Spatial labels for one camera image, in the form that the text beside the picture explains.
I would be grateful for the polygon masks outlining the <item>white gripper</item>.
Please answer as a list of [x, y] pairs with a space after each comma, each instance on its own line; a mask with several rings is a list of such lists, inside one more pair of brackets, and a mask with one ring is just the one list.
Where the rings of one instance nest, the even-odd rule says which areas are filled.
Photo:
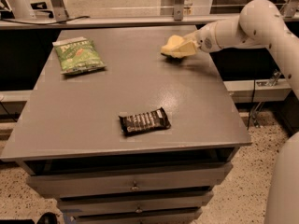
[[169, 56], [180, 59], [194, 55], [197, 52], [197, 46], [193, 41], [197, 41], [200, 50], [206, 53], [216, 52], [221, 49], [217, 44], [213, 25], [205, 25], [199, 30], [183, 36], [183, 38], [187, 41], [171, 45]]

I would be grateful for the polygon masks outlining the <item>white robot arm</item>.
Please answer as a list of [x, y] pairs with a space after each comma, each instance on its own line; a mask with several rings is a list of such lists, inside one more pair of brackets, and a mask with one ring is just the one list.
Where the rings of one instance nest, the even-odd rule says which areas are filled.
[[[161, 53], [183, 58], [197, 51], [227, 48], [269, 51], [292, 91], [299, 98], [299, 38], [286, 26], [268, 0], [252, 0], [237, 16], [211, 22], [185, 36], [172, 35]], [[299, 224], [299, 133], [282, 146], [272, 174], [264, 224]]]

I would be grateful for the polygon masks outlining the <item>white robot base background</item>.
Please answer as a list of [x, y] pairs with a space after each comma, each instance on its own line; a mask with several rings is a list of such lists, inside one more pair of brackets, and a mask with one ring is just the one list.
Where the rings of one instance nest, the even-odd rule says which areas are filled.
[[30, 0], [1, 0], [2, 19], [35, 19]]

